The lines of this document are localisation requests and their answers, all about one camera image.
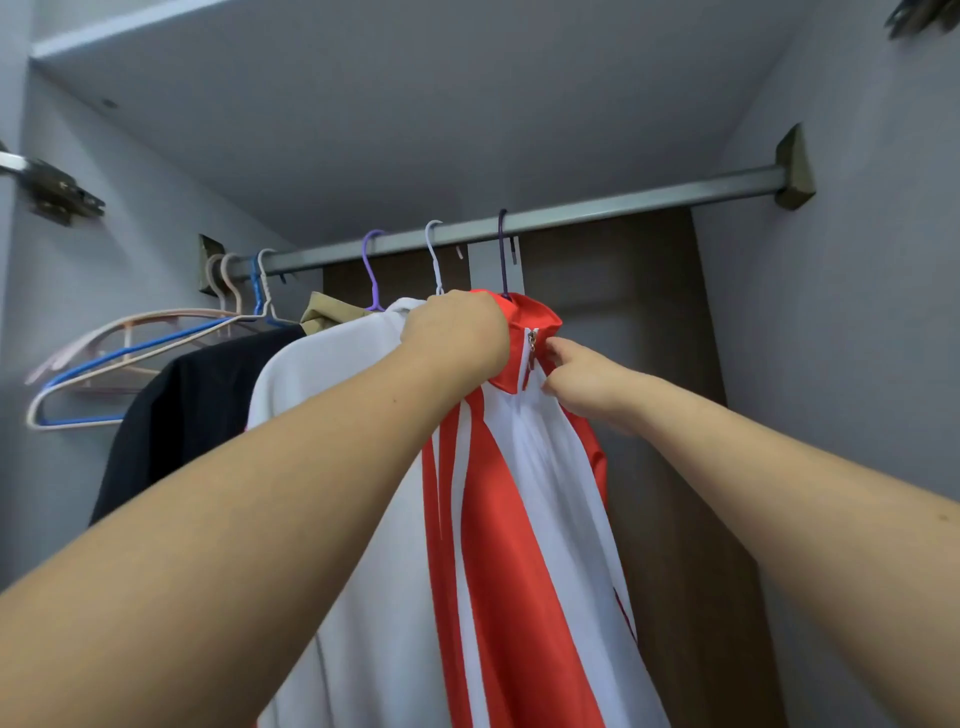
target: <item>closet ceiling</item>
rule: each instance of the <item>closet ceiling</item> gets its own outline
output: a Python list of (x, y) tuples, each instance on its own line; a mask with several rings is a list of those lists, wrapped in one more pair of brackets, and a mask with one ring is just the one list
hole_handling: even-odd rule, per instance
[(146, 4), (36, 62), (312, 246), (712, 173), (812, 2)]

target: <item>purple hanger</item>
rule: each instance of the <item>purple hanger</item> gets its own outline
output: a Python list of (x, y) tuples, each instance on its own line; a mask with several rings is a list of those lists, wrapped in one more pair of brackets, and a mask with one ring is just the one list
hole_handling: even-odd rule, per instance
[(363, 257), (363, 264), (367, 268), (367, 275), (370, 276), (370, 283), (373, 287), (373, 305), (368, 306), (368, 311), (382, 311), (383, 306), (380, 305), (380, 287), (376, 284), (376, 277), (373, 275), (373, 268), (370, 267), (370, 261), (367, 260), (367, 243), (370, 242), (370, 239), (374, 235), (382, 235), (383, 231), (370, 231), (363, 239), (363, 250), (361, 252)]
[[(496, 221), (496, 234), (500, 238), (500, 275), (503, 277), (503, 298), (510, 298), (510, 291), (507, 290), (507, 254), (503, 250), (503, 218), (506, 217), (506, 208), (500, 210), (500, 217)], [(516, 252), (514, 252), (514, 262), (516, 262)]]

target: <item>hand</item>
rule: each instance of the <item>hand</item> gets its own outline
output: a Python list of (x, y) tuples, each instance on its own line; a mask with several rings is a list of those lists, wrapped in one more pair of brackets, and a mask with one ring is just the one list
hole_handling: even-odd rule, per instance
[(546, 345), (557, 368), (543, 391), (575, 415), (626, 429), (626, 392), (636, 373), (569, 339), (554, 337)]
[(400, 340), (431, 357), (449, 357), (469, 379), (468, 391), (498, 375), (510, 357), (507, 320), (489, 293), (431, 296), (407, 316)]

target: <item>red and white jacket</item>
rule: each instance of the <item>red and white jacket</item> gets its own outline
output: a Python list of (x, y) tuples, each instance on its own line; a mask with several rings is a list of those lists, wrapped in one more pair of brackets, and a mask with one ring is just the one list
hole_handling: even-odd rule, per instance
[[(540, 389), (561, 321), (495, 298), (510, 362), (434, 432), (260, 728), (668, 725), (636, 647), (605, 456)], [(248, 425), (371, 366), (420, 303), (288, 346)]]

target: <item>skin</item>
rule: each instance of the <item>skin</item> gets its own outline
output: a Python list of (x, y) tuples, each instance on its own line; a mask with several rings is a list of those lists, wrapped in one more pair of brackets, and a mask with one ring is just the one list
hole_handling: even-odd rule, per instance
[[(657, 447), (906, 722), (960, 724), (960, 505), (550, 347), (548, 393)], [(422, 444), (507, 356), (488, 294), (431, 298), (381, 362), (84, 533), (0, 595), (0, 725), (252, 724)]]

